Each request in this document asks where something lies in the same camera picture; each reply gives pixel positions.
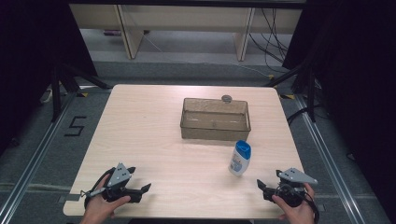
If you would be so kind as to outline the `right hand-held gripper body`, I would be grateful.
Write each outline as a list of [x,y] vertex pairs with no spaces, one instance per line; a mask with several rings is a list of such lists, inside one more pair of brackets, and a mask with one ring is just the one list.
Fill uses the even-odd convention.
[[268,188],[262,191],[264,200],[273,202],[272,196],[282,198],[290,207],[299,206],[305,198],[304,183],[316,185],[318,181],[301,172],[296,168],[282,171],[278,186],[275,189]]

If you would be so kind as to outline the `person's right hand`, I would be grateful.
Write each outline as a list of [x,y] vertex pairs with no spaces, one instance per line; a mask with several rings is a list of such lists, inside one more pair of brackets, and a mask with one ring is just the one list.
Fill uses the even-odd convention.
[[305,200],[297,207],[290,207],[282,198],[272,196],[275,204],[283,210],[283,214],[278,217],[280,220],[287,220],[289,224],[316,224],[318,216],[310,205],[315,192],[307,183],[304,183],[304,188],[306,189]]

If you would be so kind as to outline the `white wooden bench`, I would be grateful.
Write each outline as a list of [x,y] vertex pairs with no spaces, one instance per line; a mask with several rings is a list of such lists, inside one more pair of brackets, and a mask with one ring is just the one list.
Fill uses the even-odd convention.
[[145,31],[224,32],[233,34],[238,61],[245,60],[248,36],[294,33],[302,11],[249,7],[160,7],[72,4],[81,29],[119,30],[128,58],[133,59]]

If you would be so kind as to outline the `clear brown plastic box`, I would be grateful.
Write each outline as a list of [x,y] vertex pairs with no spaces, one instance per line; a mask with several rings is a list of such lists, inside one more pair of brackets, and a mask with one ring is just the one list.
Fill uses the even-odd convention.
[[248,103],[185,98],[180,129],[183,139],[247,140],[251,131]]

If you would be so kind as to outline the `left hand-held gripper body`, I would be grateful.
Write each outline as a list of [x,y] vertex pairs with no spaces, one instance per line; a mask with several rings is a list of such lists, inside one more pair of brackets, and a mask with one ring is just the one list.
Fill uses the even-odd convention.
[[127,189],[132,174],[127,171],[125,165],[120,162],[116,167],[104,172],[88,191],[81,191],[80,196],[88,203],[91,198],[101,195],[107,202],[114,202],[123,196],[130,197],[130,203],[139,203],[143,195],[137,194],[138,189]]

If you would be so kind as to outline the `metal floor rail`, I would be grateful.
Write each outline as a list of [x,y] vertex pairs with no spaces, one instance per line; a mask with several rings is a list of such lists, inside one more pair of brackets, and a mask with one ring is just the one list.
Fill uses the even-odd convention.
[[313,141],[316,145],[318,153],[323,160],[324,166],[332,180],[332,183],[335,187],[335,190],[342,202],[344,208],[346,209],[346,213],[352,224],[366,224],[365,219],[361,213],[361,210],[353,198],[349,187],[347,186],[346,181],[341,175],[340,170],[338,169],[330,150],[328,149],[317,124],[311,119],[311,117],[304,112],[303,113],[304,123],[307,126],[308,131],[310,132]]
[[9,193],[5,203],[1,206],[0,224],[8,224],[15,214],[26,190],[28,189],[29,184],[38,170],[38,167],[45,158],[50,144],[53,141],[53,138],[58,131],[69,106],[75,100],[76,96],[77,95],[75,93],[68,93],[64,97],[64,102],[61,106],[61,111],[59,112],[58,117],[49,124],[49,127],[46,130],[44,136],[41,138],[38,147],[35,149],[35,153],[25,165],[20,178],[12,188],[12,191]]

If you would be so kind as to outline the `person's left hand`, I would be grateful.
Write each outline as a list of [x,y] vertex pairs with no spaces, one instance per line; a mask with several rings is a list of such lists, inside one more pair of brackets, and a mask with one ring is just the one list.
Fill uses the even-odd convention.
[[79,224],[102,224],[115,217],[115,210],[127,204],[129,196],[123,196],[114,202],[107,202],[101,195],[96,195],[89,201]]

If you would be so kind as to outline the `white bottle with blue cap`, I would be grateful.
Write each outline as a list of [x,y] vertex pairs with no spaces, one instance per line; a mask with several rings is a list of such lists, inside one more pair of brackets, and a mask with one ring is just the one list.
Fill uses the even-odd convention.
[[249,166],[251,158],[251,147],[244,140],[235,143],[233,154],[229,164],[229,171],[235,175],[242,175]]

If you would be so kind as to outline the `black metal stand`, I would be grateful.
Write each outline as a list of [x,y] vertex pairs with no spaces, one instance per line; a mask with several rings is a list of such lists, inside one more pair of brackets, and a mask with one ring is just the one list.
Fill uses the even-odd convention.
[[291,87],[292,91],[294,93],[302,93],[307,90],[307,106],[301,109],[300,113],[306,112],[311,121],[315,122],[315,75],[313,67],[309,63],[303,62],[282,76],[271,79],[269,83],[265,84],[265,87],[273,88],[293,76],[295,76],[295,79]]
[[75,80],[75,77],[82,77],[96,87],[103,90],[110,90],[111,86],[99,80],[95,76],[91,76],[76,67],[66,63],[58,63],[51,75],[51,88],[52,88],[52,104],[53,114],[52,121],[55,121],[62,112],[61,92],[60,85],[63,85],[67,92],[78,93],[80,87]]

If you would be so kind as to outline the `black curtain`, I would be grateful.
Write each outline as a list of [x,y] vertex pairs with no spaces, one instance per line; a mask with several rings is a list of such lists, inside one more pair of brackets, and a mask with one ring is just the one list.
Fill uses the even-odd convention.
[[68,65],[97,75],[66,0],[0,0],[0,156]]
[[305,0],[284,66],[303,61],[331,19],[316,78],[332,119],[396,223],[396,0]]

